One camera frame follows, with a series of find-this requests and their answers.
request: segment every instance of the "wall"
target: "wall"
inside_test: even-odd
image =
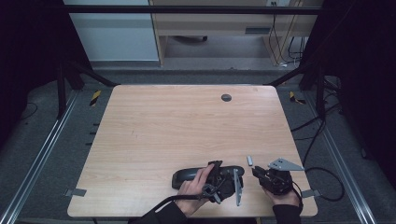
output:
[[[139,5],[147,0],[64,0],[66,5]],[[120,62],[158,62],[149,14],[71,13],[92,66]]]

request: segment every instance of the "hand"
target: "hand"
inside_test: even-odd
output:
[[[208,165],[206,168],[199,169],[195,178],[192,181],[184,181],[178,191],[177,195],[197,195],[202,193],[202,187],[204,186],[207,176],[213,169],[214,164]],[[176,205],[184,213],[186,217],[190,217],[194,214],[198,208],[200,208],[208,199],[201,200],[177,200]]]
[[[274,205],[289,204],[289,205],[294,205],[297,207],[300,205],[300,200],[297,197],[294,190],[289,191],[285,195],[275,195],[263,187],[262,187],[262,189],[264,190],[265,194],[271,199],[271,201],[273,202]]]

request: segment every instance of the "black sleeve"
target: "black sleeve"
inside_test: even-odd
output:
[[[187,221],[186,216],[174,202],[169,203],[160,212],[151,211],[137,221],[129,220],[128,224],[182,224]]]
[[[289,204],[273,207],[277,224],[301,224],[300,208]]]

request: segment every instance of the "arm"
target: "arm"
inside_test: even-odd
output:
[[[274,204],[277,224],[301,224],[300,200],[293,190],[285,195],[274,195],[266,189],[263,190]]]
[[[192,181],[184,181],[177,195],[196,195],[202,193],[207,176],[213,168],[213,164],[206,168],[199,169]],[[150,211],[137,221],[130,220],[128,223],[134,224],[161,224],[161,223],[184,223],[187,217],[194,214],[208,199],[202,200],[177,200],[166,205],[161,211],[156,213]]]

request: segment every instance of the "wooden table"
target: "wooden table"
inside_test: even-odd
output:
[[[222,94],[232,100],[224,102]],[[206,166],[244,167],[241,205],[235,196],[206,203],[195,217],[271,217],[272,204],[251,173],[282,157],[301,165],[276,89],[270,86],[121,85],[114,88],[73,196],[71,217],[140,217],[176,195],[172,174]],[[291,172],[302,190],[304,172]],[[302,216],[317,213],[313,198]]]

